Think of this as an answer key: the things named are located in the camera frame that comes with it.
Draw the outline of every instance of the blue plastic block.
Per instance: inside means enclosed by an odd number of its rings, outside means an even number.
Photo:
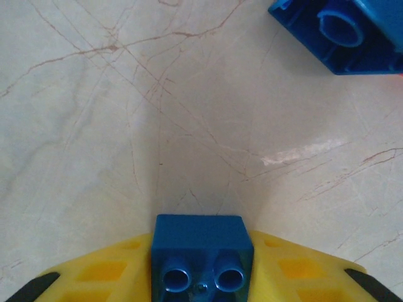
[[[269,12],[335,74],[403,73],[403,0],[277,0]]]
[[[239,216],[159,215],[153,302],[246,302],[253,244]]]

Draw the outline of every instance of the blue toy block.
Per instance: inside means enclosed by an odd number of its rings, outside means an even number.
[[[246,302],[253,244],[239,216],[158,215],[153,302]]]
[[[277,0],[269,12],[335,74],[403,73],[403,0]]]

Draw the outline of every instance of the black rubber edge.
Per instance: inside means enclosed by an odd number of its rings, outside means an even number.
[[[60,277],[58,272],[49,272],[46,275],[36,277],[25,284],[6,302],[34,302]]]
[[[403,302],[374,277],[355,269],[345,269],[344,271],[378,302]]]

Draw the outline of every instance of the marble floor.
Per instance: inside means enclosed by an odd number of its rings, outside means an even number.
[[[403,296],[403,78],[332,75],[270,4],[0,3],[0,300],[158,213],[242,215]]]

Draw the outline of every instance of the blue duplo brick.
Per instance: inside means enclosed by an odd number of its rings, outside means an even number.
[[[239,216],[159,215],[153,302],[246,302],[253,244]]]
[[[403,0],[277,0],[269,12],[335,74],[403,73]]]

